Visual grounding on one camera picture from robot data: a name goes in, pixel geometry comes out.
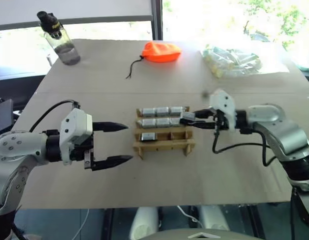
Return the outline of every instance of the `table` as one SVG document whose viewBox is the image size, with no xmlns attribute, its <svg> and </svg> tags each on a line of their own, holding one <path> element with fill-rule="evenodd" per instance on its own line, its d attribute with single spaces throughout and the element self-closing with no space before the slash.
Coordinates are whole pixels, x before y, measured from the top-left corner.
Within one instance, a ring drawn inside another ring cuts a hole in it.
<svg viewBox="0 0 309 240">
<path fill-rule="evenodd" d="M 263 103 L 278 104 L 309 138 L 309 83 L 281 50 L 289 73 L 255 75 L 239 79 L 215 79 L 195 45 L 177 42 L 182 54 L 177 62 L 133 66 L 144 41 L 75 40 L 81 62 L 63 65 L 59 60 L 42 80 L 14 129 L 28 130 L 51 105 L 74 99 L 94 121 L 113 121 L 130 128 L 95 134 L 94 152 L 103 160 L 113 155 L 133 155 L 130 161 L 107 170 L 84 170 L 83 162 L 61 162 L 35 168 L 29 176 L 23 208 L 123 208 L 139 206 L 209 205 L 283 202 L 290 200 L 291 186 L 279 162 L 262 165 L 261 148 L 238 147 L 212 153 L 213 132 L 193 129 L 196 146 L 185 157 L 180 150 L 151 152 L 145 160 L 133 151 L 136 108 L 205 106 L 203 90 L 223 88 L 239 109 Z M 70 106 L 51 112 L 36 129 L 59 129 Z M 219 146 L 261 140 L 258 136 L 222 132 Z"/>
</svg>

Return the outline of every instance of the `black bottle cap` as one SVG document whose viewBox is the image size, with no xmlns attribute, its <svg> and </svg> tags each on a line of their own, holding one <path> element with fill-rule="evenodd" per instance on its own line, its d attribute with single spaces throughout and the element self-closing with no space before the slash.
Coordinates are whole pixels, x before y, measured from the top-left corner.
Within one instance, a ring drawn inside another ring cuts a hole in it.
<svg viewBox="0 0 309 240">
<path fill-rule="evenodd" d="M 60 27 L 62 27 L 59 20 L 54 16 L 53 13 L 46 13 L 45 11 L 40 11 L 36 14 L 36 16 L 40 19 L 40 26 L 42 30 L 51 34 L 57 32 Z"/>
</svg>

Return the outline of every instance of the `black drawstring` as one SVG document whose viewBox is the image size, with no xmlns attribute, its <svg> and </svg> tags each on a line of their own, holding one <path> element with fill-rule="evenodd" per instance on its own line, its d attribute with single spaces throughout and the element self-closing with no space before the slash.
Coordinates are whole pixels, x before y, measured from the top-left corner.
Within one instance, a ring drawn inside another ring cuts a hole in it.
<svg viewBox="0 0 309 240">
<path fill-rule="evenodd" d="M 131 63 L 131 65 L 130 65 L 130 73 L 129 73 L 129 75 L 125 79 L 131 79 L 131 74 L 133 73 L 133 65 L 134 65 L 134 63 L 140 62 L 140 61 L 142 61 L 142 59 L 144 59 L 144 57 L 140 55 L 140 59 L 139 60 L 135 60 L 135 61 L 133 61 Z"/>
</svg>

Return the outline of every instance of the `wooden rack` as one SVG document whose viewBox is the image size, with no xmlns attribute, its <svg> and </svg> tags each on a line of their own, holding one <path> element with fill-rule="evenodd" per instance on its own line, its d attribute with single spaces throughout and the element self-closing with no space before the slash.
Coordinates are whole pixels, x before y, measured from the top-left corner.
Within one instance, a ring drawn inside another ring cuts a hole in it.
<svg viewBox="0 0 309 240">
<path fill-rule="evenodd" d="M 136 110 L 137 119 L 142 120 L 146 117 L 141 117 L 139 109 Z M 164 117 L 147 117 L 147 118 L 164 118 Z M 142 133 L 156 133 L 157 140 L 150 142 L 141 142 Z M 141 159 L 144 159 L 144 152 L 166 151 L 174 149 L 183 149 L 184 155 L 188 156 L 195 147 L 195 140 L 193 139 L 193 131 L 190 127 L 164 127 L 164 128 L 140 128 L 136 124 L 134 132 L 135 142 L 133 149 L 136 151 Z"/>
</svg>

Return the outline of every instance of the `clear plastic bag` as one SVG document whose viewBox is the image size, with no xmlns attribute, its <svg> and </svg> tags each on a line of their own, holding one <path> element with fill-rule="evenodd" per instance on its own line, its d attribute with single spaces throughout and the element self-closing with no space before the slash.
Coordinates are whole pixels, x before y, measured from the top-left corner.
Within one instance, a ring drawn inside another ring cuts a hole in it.
<svg viewBox="0 0 309 240">
<path fill-rule="evenodd" d="M 289 72 L 279 58 L 267 51 L 262 42 L 225 48 L 209 46 L 201 51 L 212 74 L 217 78 L 235 78 L 255 74 Z"/>
</svg>

